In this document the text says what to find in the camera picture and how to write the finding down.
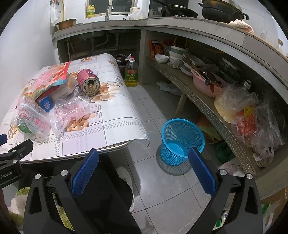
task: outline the floral tablecloth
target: floral tablecloth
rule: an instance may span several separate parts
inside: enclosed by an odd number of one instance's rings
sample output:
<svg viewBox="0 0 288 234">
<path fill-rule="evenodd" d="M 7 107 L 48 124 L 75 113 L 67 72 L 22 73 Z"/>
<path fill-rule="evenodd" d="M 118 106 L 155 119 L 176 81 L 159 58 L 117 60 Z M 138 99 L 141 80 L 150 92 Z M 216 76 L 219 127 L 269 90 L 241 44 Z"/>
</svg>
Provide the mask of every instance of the floral tablecloth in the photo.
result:
<svg viewBox="0 0 288 234">
<path fill-rule="evenodd" d="M 48 68 L 44 67 L 34 78 Z M 76 78 L 78 72 L 85 68 L 91 69 L 101 82 L 100 91 L 89 100 L 91 114 L 71 124 L 59 137 L 56 137 L 52 130 L 46 137 L 13 134 L 6 144 L 0 146 L 0 153 L 6 153 L 19 143 L 31 139 L 33 151 L 21 161 L 49 161 L 75 156 L 90 151 L 91 148 L 100 149 L 134 139 L 148 140 L 115 58 L 110 54 L 101 54 L 75 60 L 70 63 L 68 73 Z M 0 134 L 8 134 L 15 106 L 16 101 L 0 126 Z"/>
</svg>

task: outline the bottle label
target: bottle label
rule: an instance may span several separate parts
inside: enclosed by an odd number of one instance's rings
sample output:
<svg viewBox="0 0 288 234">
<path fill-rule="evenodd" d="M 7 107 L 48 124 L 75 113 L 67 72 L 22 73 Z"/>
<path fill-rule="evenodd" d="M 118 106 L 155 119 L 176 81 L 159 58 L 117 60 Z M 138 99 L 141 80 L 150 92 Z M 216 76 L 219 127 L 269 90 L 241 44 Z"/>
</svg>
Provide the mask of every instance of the bottle label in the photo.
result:
<svg viewBox="0 0 288 234">
<path fill-rule="evenodd" d="M 138 70 L 128 70 L 125 74 L 125 80 L 136 81 L 138 79 Z"/>
</svg>

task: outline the tin can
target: tin can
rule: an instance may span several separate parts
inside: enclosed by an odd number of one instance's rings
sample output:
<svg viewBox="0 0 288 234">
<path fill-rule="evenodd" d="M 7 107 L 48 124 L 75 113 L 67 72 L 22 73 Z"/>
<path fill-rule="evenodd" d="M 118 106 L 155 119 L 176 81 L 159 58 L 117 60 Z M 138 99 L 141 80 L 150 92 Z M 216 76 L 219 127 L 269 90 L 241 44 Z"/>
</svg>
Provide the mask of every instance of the tin can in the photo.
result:
<svg viewBox="0 0 288 234">
<path fill-rule="evenodd" d="M 90 69 L 83 69 L 77 75 L 81 91 L 88 96 L 95 95 L 100 89 L 99 78 Z"/>
</svg>

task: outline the cooking oil bottle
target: cooking oil bottle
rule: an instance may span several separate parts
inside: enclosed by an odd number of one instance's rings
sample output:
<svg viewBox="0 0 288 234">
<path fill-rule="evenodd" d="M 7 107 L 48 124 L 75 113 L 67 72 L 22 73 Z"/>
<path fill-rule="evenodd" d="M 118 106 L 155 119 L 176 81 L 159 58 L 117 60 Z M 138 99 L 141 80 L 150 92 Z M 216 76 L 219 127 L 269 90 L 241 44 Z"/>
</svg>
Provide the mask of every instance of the cooking oil bottle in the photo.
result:
<svg viewBox="0 0 288 234">
<path fill-rule="evenodd" d="M 129 62 L 125 66 L 125 84 L 128 87 L 135 87 L 138 84 L 138 64 L 133 56 L 128 57 Z"/>
</svg>

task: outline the mesh basket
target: mesh basket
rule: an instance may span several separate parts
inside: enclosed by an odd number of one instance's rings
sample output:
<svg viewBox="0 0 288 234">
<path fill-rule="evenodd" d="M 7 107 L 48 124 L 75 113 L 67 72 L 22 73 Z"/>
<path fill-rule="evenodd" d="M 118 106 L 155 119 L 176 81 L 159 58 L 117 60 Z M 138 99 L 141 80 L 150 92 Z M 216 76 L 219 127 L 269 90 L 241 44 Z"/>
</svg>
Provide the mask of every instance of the mesh basket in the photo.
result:
<svg viewBox="0 0 288 234">
<path fill-rule="evenodd" d="M 202 131 L 185 119 L 172 119 L 164 124 L 162 131 L 161 158 L 169 165 L 176 166 L 188 159 L 188 152 L 196 147 L 201 153 L 204 149 Z"/>
</svg>

